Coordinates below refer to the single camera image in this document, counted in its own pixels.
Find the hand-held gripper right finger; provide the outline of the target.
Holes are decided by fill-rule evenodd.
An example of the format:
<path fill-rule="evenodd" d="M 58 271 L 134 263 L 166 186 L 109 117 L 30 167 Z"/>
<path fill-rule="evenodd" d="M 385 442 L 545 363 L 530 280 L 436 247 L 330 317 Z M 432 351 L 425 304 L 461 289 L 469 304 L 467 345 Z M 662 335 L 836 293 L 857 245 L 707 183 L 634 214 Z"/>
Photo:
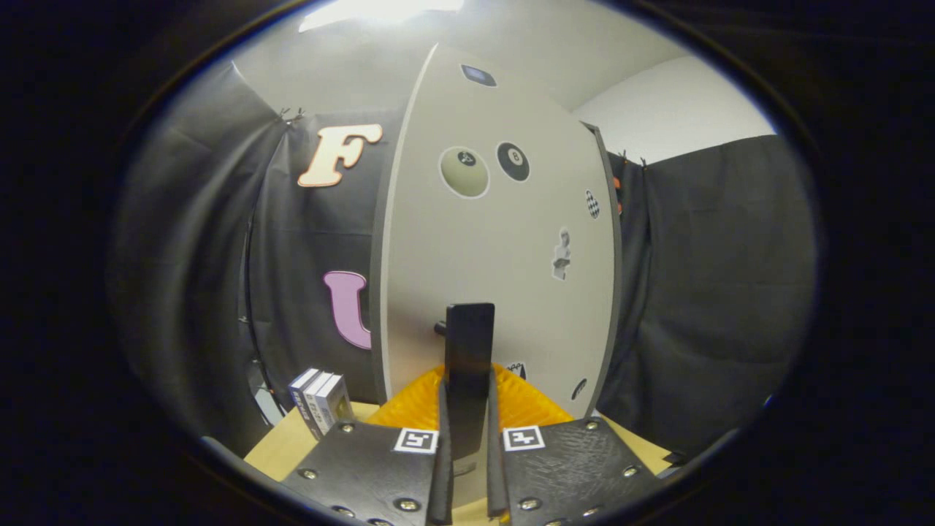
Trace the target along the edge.
<path fill-rule="evenodd" d="M 503 525 L 598 525 L 663 487 L 607 419 L 574 419 L 500 365 L 488 403 L 488 509 Z"/>

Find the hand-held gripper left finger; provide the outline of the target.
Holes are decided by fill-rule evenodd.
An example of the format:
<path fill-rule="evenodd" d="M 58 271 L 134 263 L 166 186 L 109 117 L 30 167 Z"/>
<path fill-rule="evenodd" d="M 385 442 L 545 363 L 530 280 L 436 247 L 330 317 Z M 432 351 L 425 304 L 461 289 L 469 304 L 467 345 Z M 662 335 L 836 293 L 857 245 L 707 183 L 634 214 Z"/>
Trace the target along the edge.
<path fill-rule="evenodd" d="M 444 366 L 365 422 L 341 420 L 283 479 L 298 502 L 341 525 L 449 525 L 453 499 Z"/>

